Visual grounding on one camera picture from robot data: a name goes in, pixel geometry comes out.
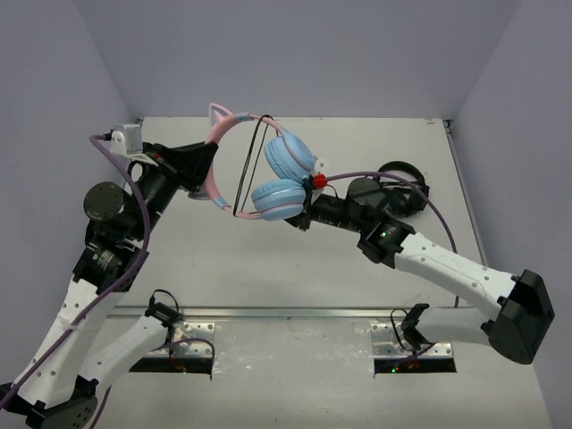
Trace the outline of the pink blue cat-ear headphones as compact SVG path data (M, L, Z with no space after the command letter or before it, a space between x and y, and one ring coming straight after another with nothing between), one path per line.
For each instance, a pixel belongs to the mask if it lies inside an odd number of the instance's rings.
M277 179L251 192L252 212L239 210L223 198L215 183L213 167L208 169L198 190L190 191L188 196L195 200L209 200L239 219L281 221L300 215L307 197L304 181L314 175L316 161L306 144L270 115L235 114L222 105L212 103L208 117L210 131L206 143L213 147L218 147L224 135L243 122L258 121L273 128L276 136L265 144L264 154Z

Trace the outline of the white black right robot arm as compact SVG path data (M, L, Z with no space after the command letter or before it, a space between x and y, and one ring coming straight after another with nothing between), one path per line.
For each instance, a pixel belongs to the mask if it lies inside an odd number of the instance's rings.
M508 360L529 365L554 319L543 278L480 265L429 240L390 216L363 194L306 198L301 214L288 221L305 231L312 222L358 233L357 247L375 264L410 273L466 301L466 307L419 303L395 329L409 359L441 341L483 344Z

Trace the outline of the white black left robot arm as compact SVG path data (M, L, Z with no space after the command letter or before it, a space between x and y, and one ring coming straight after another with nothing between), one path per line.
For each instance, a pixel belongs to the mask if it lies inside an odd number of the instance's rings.
M179 308L152 299L126 333L94 356L88 353L145 263L157 221L179 189L200 188L216 150L206 143L146 143L137 180L130 168L115 164L128 189L104 181L88 191L85 248L36 355L13 382L2 385L3 410L25 416L30 428L93 427L120 376L150 352L171 355L194 342Z

